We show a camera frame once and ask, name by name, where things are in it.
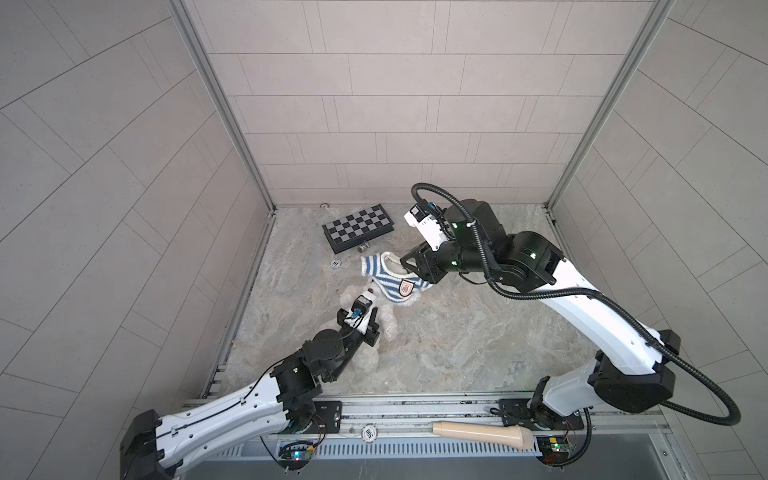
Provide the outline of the white teddy bear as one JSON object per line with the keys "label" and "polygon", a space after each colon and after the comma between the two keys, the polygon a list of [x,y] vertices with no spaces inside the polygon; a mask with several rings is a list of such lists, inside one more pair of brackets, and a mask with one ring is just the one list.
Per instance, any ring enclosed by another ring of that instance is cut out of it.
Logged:
{"label": "white teddy bear", "polygon": [[376,343],[371,346],[364,340],[360,332],[352,333],[343,340],[346,350],[346,359],[351,362],[352,369],[366,374],[372,374],[379,365],[379,349],[382,341],[391,342],[398,334],[397,319],[394,315],[394,304],[389,301],[383,291],[373,282],[370,282],[365,290],[357,287],[347,287],[341,295],[343,306],[351,304],[359,295],[367,297],[373,302],[375,313],[369,315],[367,327],[371,327],[379,334]]}

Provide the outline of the blue white striped sweater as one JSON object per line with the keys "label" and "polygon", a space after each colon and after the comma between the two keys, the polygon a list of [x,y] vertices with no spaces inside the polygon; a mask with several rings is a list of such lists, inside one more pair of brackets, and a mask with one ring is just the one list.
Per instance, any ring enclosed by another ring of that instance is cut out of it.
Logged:
{"label": "blue white striped sweater", "polygon": [[407,271],[401,259],[389,251],[362,257],[361,275],[370,278],[384,297],[394,304],[405,304],[433,287],[415,273]]}

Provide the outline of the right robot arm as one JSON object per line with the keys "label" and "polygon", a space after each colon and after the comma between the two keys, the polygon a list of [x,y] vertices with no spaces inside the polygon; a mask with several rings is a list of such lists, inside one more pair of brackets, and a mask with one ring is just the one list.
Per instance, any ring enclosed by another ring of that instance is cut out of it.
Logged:
{"label": "right robot arm", "polygon": [[404,218],[424,241],[402,257],[402,266],[436,284],[449,272],[479,272],[481,261],[486,259],[495,283],[542,295],[545,305],[598,348],[585,365],[543,378],[530,403],[532,414],[565,417],[600,403],[641,413],[672,397],[675,375],[662,354],[596,299],[594,286],[559,248],[536,232],[506,233],[484,201],[469,199],[463,205],[474,216],[484,247],[477,248],[466,219],[456,207],[436,218],[415,204]]}

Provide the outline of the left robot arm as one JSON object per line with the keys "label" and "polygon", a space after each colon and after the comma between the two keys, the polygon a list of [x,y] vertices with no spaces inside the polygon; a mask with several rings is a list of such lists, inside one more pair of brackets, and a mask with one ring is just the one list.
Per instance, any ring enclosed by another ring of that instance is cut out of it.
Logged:
{"label": "left robot arm", "polygon": [[376,344],[377,314],[375,306],[341,309],[337,330],[320,331],[244,388],[180,413],[137,415],[120,442],[119,477],[178,479],[253,437],[304,431],[322,385],[339,379],[362,344]]}

